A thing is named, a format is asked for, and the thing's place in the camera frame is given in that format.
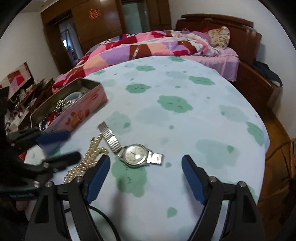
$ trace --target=black cable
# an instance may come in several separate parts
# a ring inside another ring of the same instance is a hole
[[[97,208],[95,208],[95,207],[93,207],[93,206],[91,206],[91,205],[88,205],[88,208],[89,209],[92,209],[92,210],[94,210],[95,212],[97,212],[98,214],[100,214],[106,221],[107,221],[107,223],[110,225],[110,227],[111,227],[111,229],[112,229],[112,231],[113,231],[113,233],[114,233],[114,236],[115,236],[115,238],[116,238],[116,241],[121,241],[121,238],[120,238],[120,236],[119,236],[119,234],[118,234],[118,232],[117,232],[117,229],[115,228],[115,226],[114,226],[114,224],[112,223],[112,221],[107,217],[107,215],[106,214],[104,214],[102,211],[100,211],[99,209],[97,209]],[[67,208],[67,209],[65,209],[65,213],[67,213],[67,212],[70,212],[71,211],[71,208]]]

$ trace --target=pink tin box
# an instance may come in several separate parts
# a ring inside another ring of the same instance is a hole
[[[56,92],[32,113],[31,127],[39,126],[44,117],[55,109],[59,100],[63,100],[69,94],[77,91],[85,92],[85,94],[58,116],[44,132],[71,132],[91,113],[107,102],[106,93],[99,82],[78,78]]]

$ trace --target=blue rubber gripper pad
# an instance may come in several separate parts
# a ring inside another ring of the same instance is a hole
[[[90,204],[92,201],[96,200],[101,187],[106,179],[106,176],[110,169],[110,157],[106,157],[100,168],[96,172],[93,180],[89,184],[88,193],[85,201]]]
[[[41,145],[47,145],[53,142],[66,141],[70,138],[70,132],[61,131],[42,135],[36,139],[36,142]]]
[[[195,199],[205,205],[207,198],[204,195],[204,187],[186,156],[182,158],[182,169]]]

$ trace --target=metal screw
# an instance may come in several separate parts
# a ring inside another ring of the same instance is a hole
[[[51,186],[52,186],[52,184],[53,184],[53,182],[51,182],[51,181],[48,181],[48,182],[46,182],[46,183],[45,183],[45,186],[46,186],[47,188],[49,188],[49,187],[51,187]]]
[[[211,183],[215,183],[215,182],[218,181],[218,179],[216,177],[214,177],[214,176],[210,176],[209,180],[210,180]]]
[[[243,182],[243,181],[240,181],[240,182],[239,182],[239,185],[240,185],[242,188],[244,188],[244,187],[246,186],[246,183]]]
[[[80,176],[75,178],[75,181],[77,183],[83,182],[83,180],[84,180],[84,178],[83,177],[80,177]]]
[[[40,183],[37,181],[34,181],[34,187],[39,188],[40,187]]]

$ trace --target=ceiling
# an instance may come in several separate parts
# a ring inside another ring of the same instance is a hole
[[[32,0],[21,12],[42,12],[58,0]]]

